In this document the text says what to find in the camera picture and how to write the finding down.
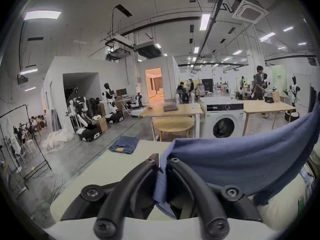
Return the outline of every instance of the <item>round wooden table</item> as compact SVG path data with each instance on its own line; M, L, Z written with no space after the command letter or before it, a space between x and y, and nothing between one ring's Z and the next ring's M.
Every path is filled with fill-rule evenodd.
M186 131L186 137L189 138L189 131L195 124L194 119L189 116L184 117L166 117L153 120L154 128L160 131L160 141L162 142L162 132L178 133Z

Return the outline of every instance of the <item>washing machine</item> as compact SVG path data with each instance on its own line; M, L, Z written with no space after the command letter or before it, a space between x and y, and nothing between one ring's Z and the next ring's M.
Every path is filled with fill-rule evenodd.
M242 101L230 97L204 97L200 98L200 106L204 112L201 138L242 136L246 120Z

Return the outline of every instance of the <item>gray laptop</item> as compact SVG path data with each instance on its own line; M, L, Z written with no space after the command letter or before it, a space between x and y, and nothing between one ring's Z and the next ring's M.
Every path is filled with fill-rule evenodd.
M176 105L169 105L169 106L163 106L163 111L173 111L178 110L178 107Z

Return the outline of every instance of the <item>green banner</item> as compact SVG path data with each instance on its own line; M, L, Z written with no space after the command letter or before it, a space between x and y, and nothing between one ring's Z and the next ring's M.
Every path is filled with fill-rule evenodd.
M277 88L281 97L287 97L283 92L287 89L287 74L285 65L275 65L272 67L273 86Z

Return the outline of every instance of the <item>washing machine control panel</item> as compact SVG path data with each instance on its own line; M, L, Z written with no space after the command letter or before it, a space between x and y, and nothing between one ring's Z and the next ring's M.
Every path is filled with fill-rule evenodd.
M243 103L207 105L207 111L243 110Z

